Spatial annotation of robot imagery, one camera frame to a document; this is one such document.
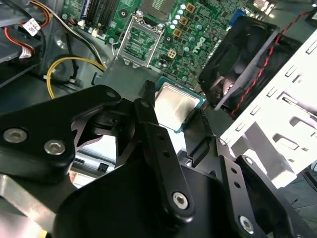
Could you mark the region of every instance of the red wire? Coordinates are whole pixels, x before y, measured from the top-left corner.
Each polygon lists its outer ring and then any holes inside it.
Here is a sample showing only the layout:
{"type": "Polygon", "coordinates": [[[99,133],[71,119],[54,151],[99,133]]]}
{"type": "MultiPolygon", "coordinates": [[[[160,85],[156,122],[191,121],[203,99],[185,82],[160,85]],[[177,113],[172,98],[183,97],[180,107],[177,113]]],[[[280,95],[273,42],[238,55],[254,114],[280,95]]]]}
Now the red wire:
{"type": "Polygon", "coordinates": [[[232,111],[232,113],[230,114],[230,117],[232,117],[238,110],[239,108],[241,107],[242,103],[244,102],[245,100],[245,97],[249,94],[250,90],[257,84],[258,82],[258,79],[262,76],[263,74],[263,71],[265,69],[265,67],[267,66],[268,64],[268,61],[271,57],[271,55],[273,54],[273,51],[274,51],[274,48],[275,46],[278,44],[279,40],[281,39],[282,35],[292,26],[294,25],[301,17],[307,15],[308,13],[310,13],[309,11],[304,11],[302,14],[300,14],[298,17],[295,18],[295,20],[289,24],[287,27],[284,28],[284,30],[278,34],[278,36],[276,37],[275,39],[275,42],[274,44],[271,46],[266,58],[265,58],[265,63],[263,65],[263,67],[260,69],[257,77],[253,80],[252,84],[247,88],[247,90],[244,92],[244,94],[242,95],[241,99],[240,99],[240,102],[238,103],[237,107],[235,110],[232,111]]]}
{"type": "Polygon", "coordinates": [[[6,27],[4,28],[4,34],[8,38],[8,40],[10,40],[12,43],[14,43],[14,44],[16,44],[18,46],[21,46],[21,47],[26,47],[26,48],[30,49],[32,51],[32,53],[34,53],[34,49],[31,46],[11,38],[9,36],[9,33],[8,33],[8,28],[6,28],[6,27]]]}

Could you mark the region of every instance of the motherboard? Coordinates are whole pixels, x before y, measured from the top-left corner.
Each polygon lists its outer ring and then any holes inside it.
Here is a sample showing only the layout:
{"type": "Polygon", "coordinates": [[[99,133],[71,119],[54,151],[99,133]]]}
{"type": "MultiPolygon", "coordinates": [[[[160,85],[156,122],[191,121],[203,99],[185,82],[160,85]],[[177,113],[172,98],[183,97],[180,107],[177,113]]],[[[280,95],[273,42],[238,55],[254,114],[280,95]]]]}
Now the motherboard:
{"type": "Polygon", "coordinates": [[[62,17],[145,66],[194,89],[248,0],[65,0],[62,17]]]}

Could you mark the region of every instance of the hole in bracket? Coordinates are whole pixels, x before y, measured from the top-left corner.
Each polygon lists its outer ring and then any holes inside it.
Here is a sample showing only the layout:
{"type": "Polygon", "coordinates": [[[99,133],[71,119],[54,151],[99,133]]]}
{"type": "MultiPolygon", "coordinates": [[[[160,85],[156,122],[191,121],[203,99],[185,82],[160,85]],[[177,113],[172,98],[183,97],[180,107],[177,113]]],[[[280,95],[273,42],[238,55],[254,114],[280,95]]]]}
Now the hole in bracket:
{"type": "Polygon", "coordinates": [[[234,168],[231,168],[231,171],[235,174],[237,174],[238,172],[234,169],[234,168]]]}
{"type": "Polygon", "coordinates": [[[165,157],[168,157],[168,158],[170,157],[170,154],[169,154],[167,151],[165,151],[165,150],[163,151],[163,155],[164,155],[165,157]]]}
{"type": "Polygon", "coordinates": [[[159,138],[160,140],[164,140],[164,136],[162,136],[162,135],[160,135],[160,134],[158,134],[158,138],[159,138]]]}
{"type": "Polygon", "coordinates": [[[234,185],[237,187],[237,188],[241,188],[240,184],[238,182],[234,182],[234,185]]]}

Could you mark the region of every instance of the black mounting arm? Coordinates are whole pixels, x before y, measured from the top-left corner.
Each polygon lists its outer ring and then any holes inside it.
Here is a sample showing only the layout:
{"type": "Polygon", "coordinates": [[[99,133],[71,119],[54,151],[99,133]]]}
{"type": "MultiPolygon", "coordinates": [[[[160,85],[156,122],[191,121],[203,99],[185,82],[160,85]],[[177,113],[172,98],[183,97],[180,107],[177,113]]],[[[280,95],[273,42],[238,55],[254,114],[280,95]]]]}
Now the black mounting arm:
{"type": "Polygon", "coordinates": [[[0,117],[0,172],[36,198],[50,192],[40,201],[55,213],[53,238],[314,237],[250,158],[231,158],[206,120],[199,145],[214,170],[181,166],[156,118],[151,83],[144,89],[130,102],[95,86],[0,117]],[[116,137],[116,170],[65,192],[75,151],[102,135],[116,137]]]}

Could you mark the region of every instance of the yellow wire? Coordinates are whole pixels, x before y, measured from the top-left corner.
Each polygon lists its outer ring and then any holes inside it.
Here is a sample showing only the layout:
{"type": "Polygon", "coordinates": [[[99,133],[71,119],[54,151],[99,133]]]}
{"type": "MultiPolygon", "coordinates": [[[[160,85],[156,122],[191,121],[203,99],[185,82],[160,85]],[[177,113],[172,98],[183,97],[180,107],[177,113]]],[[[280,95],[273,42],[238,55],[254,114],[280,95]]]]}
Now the yellow wire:
{"type": "Polygon", "coordinates": [[[49,95],[52,99],[55,98],[55,95],[54,95],[54,92],[53,92],[53,89],[52,89],[52,85],[51,85],[51,77],[52,77],[52,73],[54,71],[54,69],[62,62],[66,61],[66,60],[81,60],[81,61],[85,61],[87,63],[90,63],[94,66],[96,66],[98,69],[100,69],[101,71],[105,71],[106,68],[91,60],[91,59],[87,59],[87,58],[81,58],[81,57],[64,57],[64,58],[61,58],[61,59],[58,59],[56,60],[51,66],[50,68],[48,69],[48,73],[47,73],[47,77],[46,77],[46,85],[47,85],[47,88],[48,88],[48,92],[49,92],[49,95]]]}

